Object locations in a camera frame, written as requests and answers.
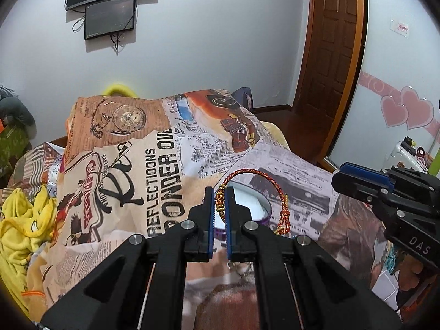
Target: gray cloth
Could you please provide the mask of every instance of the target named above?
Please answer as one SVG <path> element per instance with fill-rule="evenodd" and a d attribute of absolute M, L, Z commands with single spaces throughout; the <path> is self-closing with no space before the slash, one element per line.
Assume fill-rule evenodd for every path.
<path fill-rule="evenodd" d="M 0 99 L 6 97 L 16 97 L 17 94 L 14 93 L 12 89 L 6 88 L 5 86 L 0 84 Z"/>
<path fill-rule="evenodd" d="M 17 97 L 6 97 L 0 100 L 0 119 L 14 117 L 24 125 L 35 124 L 34 117 Z"/>

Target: bed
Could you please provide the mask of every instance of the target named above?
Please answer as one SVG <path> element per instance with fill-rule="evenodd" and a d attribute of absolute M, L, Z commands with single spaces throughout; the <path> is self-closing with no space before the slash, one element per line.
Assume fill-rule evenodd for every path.
<path fill-rule="evenodd" d="M 202 203 L 206 186 L 217 188 L 240 168 L 265 170 L 290 195 L 288 237 L 309 235 L 370 288 L 385 274 L 391 245 L 371 210 L 338 195 L 330 173 L 291 153 L 276 126 L 261 123 L 225 90 L 157 100 L 79 98 L 66 125 L 67 137 L 20 159 L 0 197 L 4 204 L 21 187 L 33 200 L 45 185 L 56 198 L 50 235 L 22 261 L 26 280 L 15 292 L 33 321 L 127 237 L 166 232 Z M 281 202 L 270 183 L 250 174 L 234 181 L 267 198 L 274 229 Z M 222 244 L 215 240 L 210 263 L 188 264 L 183 329 L 223 328 L 213 309 L 217 317 L 233 316 L 228 304 L 237 296 L 241 328 L 258 327 L 252 268 L 228 263 Z"/>

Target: door frame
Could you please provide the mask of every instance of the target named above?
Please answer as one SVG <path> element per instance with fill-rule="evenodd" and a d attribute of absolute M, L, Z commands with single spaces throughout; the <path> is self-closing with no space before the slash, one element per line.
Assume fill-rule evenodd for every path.
<path fill-rule="evenodd" d="M 306 40 L 304 45 L 304 54 L 301 63 L 301 71 L 298 79 L 298 86 L 296 87 L 295 98 L 293 100 L 293 111 L 298 107 L 300 98 L 300 92 L 304 83 L 305 69 L 307 65 L 307 59 L 309 58 L 310 43 L 312 39 L 312 26 L 313 26 L 313 11 L 315 8 L 315 0 L 310 0 L 309 3 L 309 19 L 307 21 Z M 362 64 L 362 57 L 364 56 L 365 39 L 367 36 L 367 17 L 368 17 L 368 0 L 357 0 L 357 12 L 356 12 L 356 31 L 353 44 L 353 53 L 351 55 L 351 62 L 348 68 L 347 80 L 345 81 L 344 90 L 340 98 L 339 106 L 336 111 L 336 115 L 333 119 L 333 123 L 318 155 L 317 162 L 326 170 L 333 172 L 334 166 L 327 161 L 327 155 L 331 152 L 334 143 L 339 135 L 339 131 L 342 128 L 342 124 L 350 106 L 351 99 L 357 85 L 359 78 L 360 67 Z"/>

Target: pink heart decal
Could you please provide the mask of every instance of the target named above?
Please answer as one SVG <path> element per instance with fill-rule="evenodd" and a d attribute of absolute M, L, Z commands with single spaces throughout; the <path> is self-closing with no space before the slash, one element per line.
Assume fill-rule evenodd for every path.
<path fill-rule="evenodd" d="M 387 128 L 402 125 L 408 119 L 408 111 L 403 105 L 397 105 L 391 95 L 381 99 L 382 115 Z"/>
<path fill-rule="evenodd" d="M 406 127 L 408 130 L 428 125 L 434 118 L 434 107 L 429 100 L 419 99 L 411 87 L 404 87 L 400 92 L 400 101 L 408 111 Z"/>

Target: yellow towel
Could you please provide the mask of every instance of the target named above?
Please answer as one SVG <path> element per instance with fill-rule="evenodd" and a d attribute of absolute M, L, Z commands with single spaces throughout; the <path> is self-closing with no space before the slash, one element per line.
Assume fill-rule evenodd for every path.
<path fill-rule="evenodd" d="M 278 126 L 276 126 L 275 124 L 269 123 L 267 121 L 262 121 L 261 123 L 265 126 L 265 128 L 267 130 L 269 130 L 270 135 L 272 135 L 278 143 L 280 143 L 281 145 L 283 145 L 284 147 L 286 147 L 290 150 L 289 144 L 287 143 L 287 140 L 285 139 L 284 134 L 278 128 Z"/>
<path fill-rule="evenodd" d="M 0 275 L 20 308 L 28 314 L 21 297 L 26 289 L 26 271 L 32 253 L 51 239 L 56 199 L 50 198 L 44 186 L 34 205 L 21 189 L 15 189 L 5 200 L 0 221 Z"/>

